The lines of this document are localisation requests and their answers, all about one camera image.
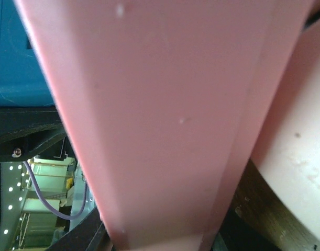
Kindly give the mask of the pink power strip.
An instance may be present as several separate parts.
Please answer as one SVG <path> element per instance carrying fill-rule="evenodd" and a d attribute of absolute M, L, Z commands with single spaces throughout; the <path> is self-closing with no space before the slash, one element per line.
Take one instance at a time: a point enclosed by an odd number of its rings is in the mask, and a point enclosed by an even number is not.
<path fill-rule="evenodd" d="M 209 250 L 312 1 L 15 1 L 117 250 Z"/>

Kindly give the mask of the pink round socket hub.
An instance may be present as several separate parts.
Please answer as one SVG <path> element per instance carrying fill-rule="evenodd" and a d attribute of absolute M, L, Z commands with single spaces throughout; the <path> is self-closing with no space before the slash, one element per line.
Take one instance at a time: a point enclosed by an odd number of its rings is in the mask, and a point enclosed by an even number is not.
<path fill-rule="evenodd" d="M 298 39 L 251 159 L 320 240 L 320 19 Z"/>

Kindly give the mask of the dark blue cube socket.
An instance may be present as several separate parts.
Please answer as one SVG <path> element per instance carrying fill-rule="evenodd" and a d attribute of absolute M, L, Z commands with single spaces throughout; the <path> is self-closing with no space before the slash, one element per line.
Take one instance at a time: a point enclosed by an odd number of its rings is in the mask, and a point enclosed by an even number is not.
<path fill-rule="evenodd" d="M 54 101 L 13 1 L 0 1 L 0 107 Z"/>

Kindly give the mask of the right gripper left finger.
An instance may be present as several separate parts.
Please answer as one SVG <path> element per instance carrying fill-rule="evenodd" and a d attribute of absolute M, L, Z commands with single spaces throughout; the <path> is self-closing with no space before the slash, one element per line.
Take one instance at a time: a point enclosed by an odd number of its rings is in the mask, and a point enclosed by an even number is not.
<path fill-rule="evenodd" d="M 100 214 L 95 207 L 84 220 L 46 250 L 113 250 Z"/>

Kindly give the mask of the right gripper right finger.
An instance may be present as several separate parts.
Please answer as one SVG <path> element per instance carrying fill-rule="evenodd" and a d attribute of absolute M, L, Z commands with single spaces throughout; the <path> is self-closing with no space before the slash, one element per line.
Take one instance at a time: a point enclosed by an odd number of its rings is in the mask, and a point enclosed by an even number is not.
<path fill-rule="evenodd" d="M 212 250 L 280 250 L 234 211 L 228 211 L 212 244 Z"/>

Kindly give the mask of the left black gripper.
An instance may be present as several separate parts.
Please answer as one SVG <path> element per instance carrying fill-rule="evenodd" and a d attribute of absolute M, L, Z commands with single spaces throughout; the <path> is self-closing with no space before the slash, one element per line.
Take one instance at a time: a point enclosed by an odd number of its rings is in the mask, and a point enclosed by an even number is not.
<path fill-rule="evenodd" d="M 53 107 L 0 107 L 0 162 L 26 161 L 67 136 Z"/>

